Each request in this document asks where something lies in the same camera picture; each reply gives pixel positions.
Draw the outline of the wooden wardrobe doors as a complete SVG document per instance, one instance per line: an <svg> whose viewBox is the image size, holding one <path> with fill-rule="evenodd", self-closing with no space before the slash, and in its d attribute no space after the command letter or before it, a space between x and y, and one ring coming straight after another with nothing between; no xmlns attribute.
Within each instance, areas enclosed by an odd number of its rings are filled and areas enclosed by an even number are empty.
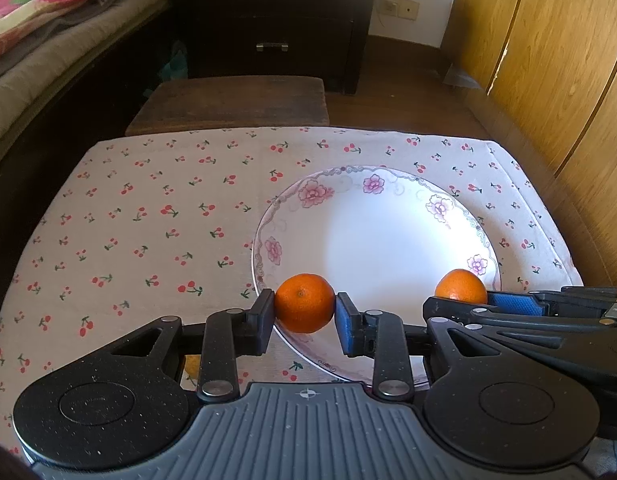
<svg viewBox="0 0 617 480"><path fill-rule="evenodd" d="M617 286L617 0L453 0L442 51L589 286Z"/></svg>

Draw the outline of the small dark wooden stool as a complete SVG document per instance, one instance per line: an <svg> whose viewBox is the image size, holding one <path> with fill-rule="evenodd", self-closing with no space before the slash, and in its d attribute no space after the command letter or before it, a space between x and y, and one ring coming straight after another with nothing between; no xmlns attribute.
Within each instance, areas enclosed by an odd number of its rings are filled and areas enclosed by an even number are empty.
<svg viewBox="0 0 617 480"><path fill-rule="evenodd" d="M160 84L125 134L329 124L325 87L319 78L210 77Z"/></svg>

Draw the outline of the wall power socket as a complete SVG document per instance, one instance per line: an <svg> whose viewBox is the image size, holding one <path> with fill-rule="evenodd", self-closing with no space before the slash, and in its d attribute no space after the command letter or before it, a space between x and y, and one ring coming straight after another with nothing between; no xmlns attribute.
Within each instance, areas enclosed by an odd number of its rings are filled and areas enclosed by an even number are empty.
<svg viewBox="0 0 617 480"><path fill-rule="evenodd" d="M413 0L381 0L379 12L392 18L415 21L419 15L419 6Z"/></svg>

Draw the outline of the mandarin orange with stem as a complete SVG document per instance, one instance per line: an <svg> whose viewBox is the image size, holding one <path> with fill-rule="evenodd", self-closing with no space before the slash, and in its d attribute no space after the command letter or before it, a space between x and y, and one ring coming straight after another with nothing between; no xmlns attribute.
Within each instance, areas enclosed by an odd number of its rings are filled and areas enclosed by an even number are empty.
<svg viewBox="0 0 617 480"><path fill-rule="evenodd" d="M275 315L286 330L311 334L333 317L335 293L317 274L298 274L284 281L275 292Z"/></svg>

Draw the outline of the dark wooden nightstand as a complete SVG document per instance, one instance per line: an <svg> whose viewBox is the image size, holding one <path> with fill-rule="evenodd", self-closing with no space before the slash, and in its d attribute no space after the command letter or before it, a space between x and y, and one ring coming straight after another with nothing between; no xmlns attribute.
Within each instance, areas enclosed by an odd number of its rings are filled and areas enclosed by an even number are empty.
<svg viewBox="0 0 617 480"><path fill-rule="evenodd" d="M357 90L373 0L172 0L192 78L316 77Z"/></svg>

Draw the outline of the cherry print tablecloth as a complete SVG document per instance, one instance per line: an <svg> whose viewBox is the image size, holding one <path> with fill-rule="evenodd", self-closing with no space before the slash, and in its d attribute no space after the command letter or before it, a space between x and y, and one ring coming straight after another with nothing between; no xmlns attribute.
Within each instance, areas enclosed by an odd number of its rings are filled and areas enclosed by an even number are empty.
<svg viewBox="0 0 617 480"><path fill-rule="evenodd" d="M248 306L258 220L289 184L389 166L458 198L496 248L504 289L581 277L520 164L489 141L342 128L191 131L101 142L44 195L0 206L0 445L31 382L153 320ZM36 211L40 198L43 211Z"/></svg>

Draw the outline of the white floral ceramic plate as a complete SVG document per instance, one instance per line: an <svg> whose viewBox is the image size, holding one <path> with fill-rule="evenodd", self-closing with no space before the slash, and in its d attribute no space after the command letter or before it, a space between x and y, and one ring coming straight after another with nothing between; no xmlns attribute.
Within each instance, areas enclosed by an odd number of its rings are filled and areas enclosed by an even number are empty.
<svg viewBox="0 0 617 480"><path fill-rule="evenodd" d="M408 172L339 166L302 177L268 206L254 234L256 290L301 273L345 292L359 311L421 325L423 302L455 269L500 287L494 247L457 198Z"/></svg>

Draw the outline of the beige mattress bed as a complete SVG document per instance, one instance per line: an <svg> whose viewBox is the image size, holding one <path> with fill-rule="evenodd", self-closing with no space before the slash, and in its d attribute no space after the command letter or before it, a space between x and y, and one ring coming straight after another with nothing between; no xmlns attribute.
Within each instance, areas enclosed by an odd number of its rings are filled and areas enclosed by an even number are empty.
<svg viewBox="0 0 617 480"><path fill-rule="evenodd" d="M0 158L60 90L167 0L103 0L55 18L0 57Z"/></svg>

